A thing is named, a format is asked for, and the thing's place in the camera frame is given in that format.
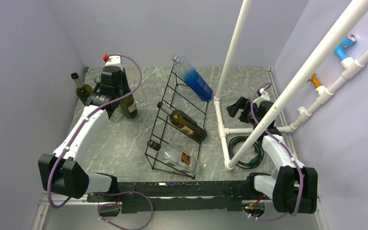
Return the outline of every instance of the wall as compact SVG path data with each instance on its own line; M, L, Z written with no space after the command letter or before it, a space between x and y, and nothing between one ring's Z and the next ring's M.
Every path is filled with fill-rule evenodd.
M47 0L0 0L0 230L30 229L37 161L65 137L83 65Z
M50 0L85 66L124 53L143 66L223 65L242 0ZM234 66L273 66L308 0L253 0Z
M349 2L309 1L274 68L280 91ZM368 13L352 33L358 42L346 53L356 59L368 48ZM332 53L317 77L330 86L342 70ZM305 84L284 110L288 123L297 118L298 107L310 106L316 96L314 86ZM368 229L368 64L292 136L300 159L319 173L319 195L330 229Z

